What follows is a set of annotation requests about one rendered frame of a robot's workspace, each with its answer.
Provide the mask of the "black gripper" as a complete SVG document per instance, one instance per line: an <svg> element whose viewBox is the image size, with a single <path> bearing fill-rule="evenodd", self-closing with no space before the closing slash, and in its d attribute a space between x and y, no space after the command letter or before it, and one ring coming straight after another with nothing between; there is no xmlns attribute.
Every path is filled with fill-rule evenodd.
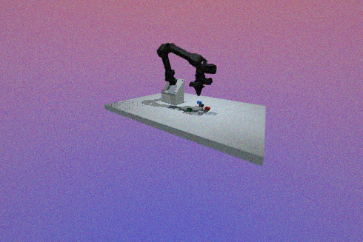
<svg viewBox="0 0 363 242"><path fill-rule="evenodd" d="M205 87L203 84L206 84L204 82L200 83L200 80L201 80L202 76L205 76L205 74L204 73L196 73L195 74L196 80L189 83L189 87L194 87L197 96L200 96L202 88ZM206 84L206 85L208 85L208 84Z"/></svg>

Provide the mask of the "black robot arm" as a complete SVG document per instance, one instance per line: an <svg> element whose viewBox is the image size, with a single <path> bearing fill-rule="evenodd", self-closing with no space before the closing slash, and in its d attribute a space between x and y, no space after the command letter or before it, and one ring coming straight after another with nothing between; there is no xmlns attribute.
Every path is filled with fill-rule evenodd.
<svg viewBox="0 0 363 242"><path fill-rule="evenodd" d="M177 79L174 78L175 72L171 69L168 53L174 53L186 59L192 66L196 67L196 73L216 74L217 67L215 64L207 64L207 60L197 53L189 53L188 51L176 46L174 43L161 44L156 51L161 57L165 68L165 81L169 81L169 85L175 85ZM203 62L203 63L202 63ZM211 85L212 78L201 77L200 83Z"/></svg>

